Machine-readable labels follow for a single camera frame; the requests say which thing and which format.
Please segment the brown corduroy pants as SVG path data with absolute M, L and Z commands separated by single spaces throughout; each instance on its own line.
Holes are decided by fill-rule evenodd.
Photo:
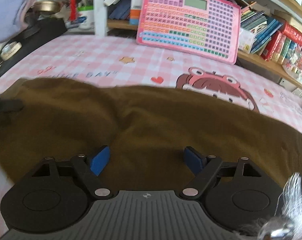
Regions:
M 104 145 L 111 158 L 100 180 L 112 191 L 182 190 L 193 178 L 187 146 L 224 161 L 248 157 L 280 186 L 302 173 L 302 133 L 197 92 L 42 78 L 20 79 L 1 98 L 24 105 L 0 113 L 0 164 L 14 182 L 45 157 L 69 160 Z

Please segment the black box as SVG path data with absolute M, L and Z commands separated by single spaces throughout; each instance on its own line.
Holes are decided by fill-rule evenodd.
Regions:
M 8 60 L 3 61 L 0 58 L 0 77 L 27 55 L 67 32 L 67 28 L 62 18 L 45 18 L 38 21 L 37 24 L 39 27 L 37 33 L 28 38 L 23 38 L 22 34 L 20 34 L 17 38 L 11 40 L 11 42 L 20 42 L 22 47 Z

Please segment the lavender folded cloth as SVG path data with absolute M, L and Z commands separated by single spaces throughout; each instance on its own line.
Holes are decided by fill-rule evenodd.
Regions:
M 27 29 L 27 11 L 36 0 L 0 0 L 0 43 L 10 40 Z

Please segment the brass bowl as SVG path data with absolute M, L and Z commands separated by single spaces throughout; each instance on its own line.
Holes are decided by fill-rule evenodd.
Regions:
M 39 1 L 33 5 L 34 11 L 55 14 L 60 12 L 60 4 L 56 1 Z

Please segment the pink checkered cartoon desk mat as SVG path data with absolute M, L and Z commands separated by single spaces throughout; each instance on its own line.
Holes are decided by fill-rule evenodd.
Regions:
M 99 88 L 148 86 L 197 92 L 258 112 L 302 133 L 302 99 L 249 70 L 140 46 L 130 38 L 65 35 L 0 78 L 0 95 L 20 79 L 72 79 Z M 0 201 L 15 183 L 0 164 Z M 0 215 L 0 237 L 7 226 Z

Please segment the red tassel ornament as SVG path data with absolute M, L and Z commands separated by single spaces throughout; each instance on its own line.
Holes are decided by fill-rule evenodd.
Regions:
M 76 0 L 70 0 L 70 22 L 73 22 L 77 19 L 76 5 Z

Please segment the red dictionary book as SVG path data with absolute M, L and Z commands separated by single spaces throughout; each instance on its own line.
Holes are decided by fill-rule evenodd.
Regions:
M 264 51 L 261 54 L 261 57 L 265 60 L 265 61 L 270 61 L 276 46 L 278 45 L 280 39 L 282 38 L 282 32 L 281 31 L 276 31 L 273 35 L 271 40 L 268 42 L 268 44 L 266 45 Z

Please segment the wooden shelf board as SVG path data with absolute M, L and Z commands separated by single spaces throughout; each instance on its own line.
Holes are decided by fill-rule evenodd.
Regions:
M 124 30 L 134 30 L 137 31 L 137 25 L 130 25 L 129 21 L 126 20 L 107 20 L 107 26 L 110 29 L 124 29 Z M 252 63 L 260 68 L 268 70 L 273 74 L 280 76 L 283 79 L 286 79 L 293 85 L 302 89 L 302 84 L 291 77 L 289 74 L 285 72 L 281 65 L 274 63 L 273 61 L 265 61 L 260 56 L 256 54 L 247 54 L 241 50 L 238 51 L 238 60 L 244 60 Z

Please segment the clear plastic card case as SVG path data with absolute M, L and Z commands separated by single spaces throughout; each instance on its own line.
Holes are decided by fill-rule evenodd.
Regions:
M 255 34 L 249 30 L 240 28 L 238 49 L 249 54 L 255 39 Z

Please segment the colourful candy bouquet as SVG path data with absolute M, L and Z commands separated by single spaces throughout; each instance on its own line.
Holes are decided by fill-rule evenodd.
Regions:
M 288 50 L 282 68 L 285 72 L 302 85 L 302 46 Z

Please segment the white bookshelf upright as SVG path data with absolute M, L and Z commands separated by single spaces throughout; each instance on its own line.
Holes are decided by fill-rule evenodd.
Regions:
M 106 36 L 108 32 L 107 27 L 108 8 L 104 5 L 104 0 L 94 0 L 94 24 L 95 35 Z

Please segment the pink learning keyboard tablet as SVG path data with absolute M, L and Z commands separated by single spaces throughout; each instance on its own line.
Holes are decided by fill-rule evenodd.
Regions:
M 136 42 L 235 64 L 240 16 L 226 0 L 143 0 Z

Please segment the white orange box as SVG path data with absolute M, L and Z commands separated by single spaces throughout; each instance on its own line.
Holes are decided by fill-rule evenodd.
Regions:
M 142 9 L 142 2 L 143 2 L 143 0 L 131 0 L 130 18 L 129 18 L 130 25 L 139 24 L 140 13 L 141 13 L 141 9 Z

